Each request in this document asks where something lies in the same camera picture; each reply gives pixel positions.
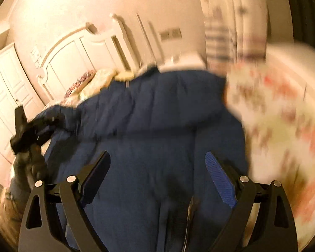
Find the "black gloved left hand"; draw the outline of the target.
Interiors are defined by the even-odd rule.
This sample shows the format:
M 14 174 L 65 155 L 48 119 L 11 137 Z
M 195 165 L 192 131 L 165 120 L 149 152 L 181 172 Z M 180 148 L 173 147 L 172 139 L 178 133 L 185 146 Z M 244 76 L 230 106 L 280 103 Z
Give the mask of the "black gloved left hand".
M 30 192 L 38 180 L 44 180 L 47 167 L 40 146 L 33 144 L 26 152 L 16 155 L 13 164 L 14 182 L 26 192 Z

